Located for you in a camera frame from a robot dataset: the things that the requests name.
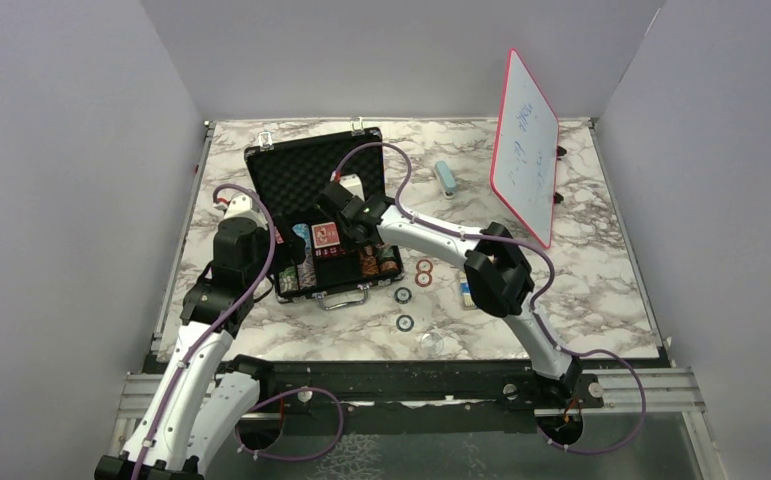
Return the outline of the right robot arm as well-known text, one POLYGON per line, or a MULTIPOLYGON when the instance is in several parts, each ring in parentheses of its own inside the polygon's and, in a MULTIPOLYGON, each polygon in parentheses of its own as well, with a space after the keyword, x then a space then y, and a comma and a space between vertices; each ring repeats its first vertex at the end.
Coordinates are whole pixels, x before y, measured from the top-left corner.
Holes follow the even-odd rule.
POLYGON ((466 275, 474 304, 502 319, 538 377, 538 393, 561 407, 578 392, 581 361, 563 347, 536 306, 539 292, 526 245, 497 222, 466 227, 421 215, 383 194, 363 200, 337 182, 319 194, 317 208, 334 222, 348 247, 396 245, 442 260, 466 275))

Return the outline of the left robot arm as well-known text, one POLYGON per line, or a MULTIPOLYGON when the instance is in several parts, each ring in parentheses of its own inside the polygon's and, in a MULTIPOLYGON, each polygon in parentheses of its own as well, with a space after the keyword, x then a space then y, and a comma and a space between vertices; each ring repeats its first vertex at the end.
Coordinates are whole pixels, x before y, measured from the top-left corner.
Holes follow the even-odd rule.
POLYGON ((204 478, 240 418, 270 406, 276 387, 259 365, 209 385, 266 274, 304 257, 304 240, 283 217, 267 225, 248 214, 221 221, 213 259, 185 296, 175 351, 149 407, 121 452, 99 460, 95 478, 204 478))

